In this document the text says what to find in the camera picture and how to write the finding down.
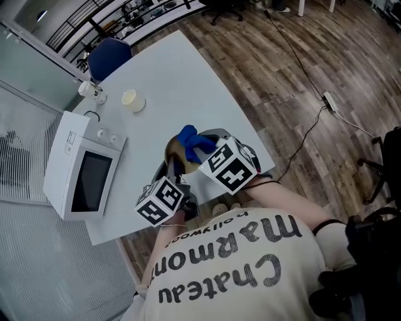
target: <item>blue chair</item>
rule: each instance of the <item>blue chair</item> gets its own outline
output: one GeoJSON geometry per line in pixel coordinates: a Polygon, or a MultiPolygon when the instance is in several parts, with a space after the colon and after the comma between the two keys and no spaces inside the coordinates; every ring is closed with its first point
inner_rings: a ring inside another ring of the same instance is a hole
{"type": "Polygon", "coordinates": [[[106,38],[88,56],[90,75],[95,81],[102,82],[131,58],[128,43],[106,38]]]}

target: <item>microwave knob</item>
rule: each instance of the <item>microwave knob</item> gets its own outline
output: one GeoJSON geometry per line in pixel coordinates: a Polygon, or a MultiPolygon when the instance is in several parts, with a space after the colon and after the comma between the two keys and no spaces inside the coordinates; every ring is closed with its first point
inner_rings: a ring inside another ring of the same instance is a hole
{"type": "Polygon", "coordinates": [[[110,141],[110,143],[115,144],[118,141],[118,136],[117,135],[111,135],[109,141],[110,141]]]}
{"type": "Polygon", "coordinates": [[[107,135],[107,131],[105,130],[105,129],[100,129],[99,131],[98,131],[98,133],[97,133],[97,137],[99,138],[99,139],[105,139],[106,138],[106,135],[107,135]]]}

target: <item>white cube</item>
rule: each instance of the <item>white cube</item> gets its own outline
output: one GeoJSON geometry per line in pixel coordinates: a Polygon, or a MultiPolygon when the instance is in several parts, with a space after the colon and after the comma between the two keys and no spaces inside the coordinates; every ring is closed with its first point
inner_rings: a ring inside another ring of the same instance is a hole
{"type": "Polygon", "coordinates": [[[138,198],[136,212],[151,225],[158,226],[178,210],[184,193],[167,177],[153,183],[138,198]]]}
{"type": "Polygon", "coordinates": [[[199,169],[231,195],[237,193],[258,173],[251,156],[233,136],[200,165],[199,169]]]}

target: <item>power strip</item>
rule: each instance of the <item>power strip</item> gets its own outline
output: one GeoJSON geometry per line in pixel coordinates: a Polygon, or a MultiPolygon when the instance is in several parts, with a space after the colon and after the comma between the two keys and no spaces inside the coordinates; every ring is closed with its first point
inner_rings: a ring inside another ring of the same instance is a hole
{"type": "Polygon", "coordinates": [[[325,92],[323,95],[323,100],[325,101],[328,108],[330,108],[335,113],[338,112],[337,104],[335,103],[333,96],[331,96],[331,93],[325,92]]]}

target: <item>microwave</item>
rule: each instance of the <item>microwave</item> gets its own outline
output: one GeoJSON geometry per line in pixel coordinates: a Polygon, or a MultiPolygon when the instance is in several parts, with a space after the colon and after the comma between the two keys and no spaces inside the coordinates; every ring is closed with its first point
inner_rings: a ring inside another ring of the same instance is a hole
{"type": "Polygon", "coordinates": [[[64,112],[43,184],[44,194],[62,219],[103,216],[126,138],[93,118],[64,112]]]}

